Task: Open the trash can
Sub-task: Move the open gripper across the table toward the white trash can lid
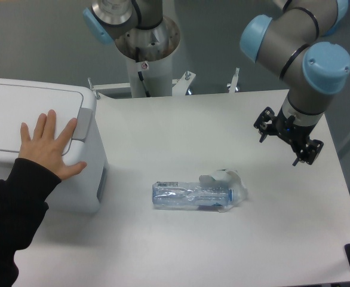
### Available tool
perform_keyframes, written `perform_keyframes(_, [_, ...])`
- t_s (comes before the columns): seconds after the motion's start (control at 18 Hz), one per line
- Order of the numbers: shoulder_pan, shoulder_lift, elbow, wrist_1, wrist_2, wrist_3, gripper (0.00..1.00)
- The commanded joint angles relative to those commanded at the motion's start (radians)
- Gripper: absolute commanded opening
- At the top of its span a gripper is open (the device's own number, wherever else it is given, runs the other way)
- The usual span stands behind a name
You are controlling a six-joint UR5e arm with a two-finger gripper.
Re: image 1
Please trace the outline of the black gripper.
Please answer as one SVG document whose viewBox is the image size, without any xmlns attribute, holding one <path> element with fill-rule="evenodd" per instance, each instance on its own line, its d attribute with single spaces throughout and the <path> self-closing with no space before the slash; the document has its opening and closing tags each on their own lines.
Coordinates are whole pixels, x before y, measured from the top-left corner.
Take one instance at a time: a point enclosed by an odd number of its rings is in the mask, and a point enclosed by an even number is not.
<svg viewBox="0 0 350 287">
<path fill-rule="evenodd" d="M 311 140 L 310 133 L 315 127 L 315 115 L 301 113 L 291 106 L 282 106 L 278 116 L 270 107 L 266 107 L 254 122 L 254 128 L 260 134 L 262 143 L 267 136 L 276 136 L 289 144 L 296 154 L 293 166 L 298 163 L 312 165 L 319 156 L 324 143 Z"/>
</svg>

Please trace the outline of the black-sleeved forearm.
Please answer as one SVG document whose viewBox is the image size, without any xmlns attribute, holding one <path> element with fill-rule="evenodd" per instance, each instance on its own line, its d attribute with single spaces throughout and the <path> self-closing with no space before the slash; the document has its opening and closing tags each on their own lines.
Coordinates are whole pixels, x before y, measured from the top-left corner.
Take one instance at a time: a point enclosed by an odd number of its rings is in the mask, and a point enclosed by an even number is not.
<svg viewBox="0 0 350 287">
<path fill-rule="evenodd" d="M 46 199 L 59 183 L 53 172 L 23 158 L 0 179 L 0 286 L 16 281 L 15 253 L 31 244 L 48 210 Z"/>
</svg>

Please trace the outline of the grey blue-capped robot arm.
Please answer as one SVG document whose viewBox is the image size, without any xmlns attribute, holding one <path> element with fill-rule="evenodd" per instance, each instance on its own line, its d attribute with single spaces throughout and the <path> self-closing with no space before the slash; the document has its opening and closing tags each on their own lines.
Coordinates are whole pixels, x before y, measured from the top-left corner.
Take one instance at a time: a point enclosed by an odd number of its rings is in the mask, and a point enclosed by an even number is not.
<svg viewBox="0 0 350 287">
<path fill-rule="evenodd" d="M 241 51 L 289 86 L 278 113 L 266 108 L 254 123 L 261 139 L 277 136 L 297 162 L 312 164 L 323 143 L 310 134 L 350 73 L 350 55 L 321 42 L 348 10 L 348 1 L 282 1 L 278 19 L 256 16 L 240 38 Z M 187 78 L 173 83 L 172 55 L 180 31 L 163 13 L 161 1 L 93 1 L 83 11 L 91 33 L 115 44 L 127 61 L 133 97 L 186 94 Z"/>
</svg>

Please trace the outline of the bare human hand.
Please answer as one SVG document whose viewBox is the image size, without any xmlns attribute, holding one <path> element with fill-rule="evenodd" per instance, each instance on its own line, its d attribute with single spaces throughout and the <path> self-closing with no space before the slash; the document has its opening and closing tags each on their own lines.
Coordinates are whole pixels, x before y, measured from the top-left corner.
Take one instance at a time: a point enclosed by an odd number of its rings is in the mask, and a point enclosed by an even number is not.
<svg viewBox="0 0 350 287">
<path fill-rule="evenodd" d="M 22 123 L 19 157 L 48 169 L 62 181 L 80 174 L 86 168 L 86 162 L 79 161 L 67 165 L 63 161 L 64 148 L 72 138 L 76 126 L 77 119 L 70 119 L 59 136 L 55 138 L 56 112 L 53 110 L 48 111 L 47 114 L 40 114 L 33 135 L 30 135 L 27 124 Z"/>
</svg>

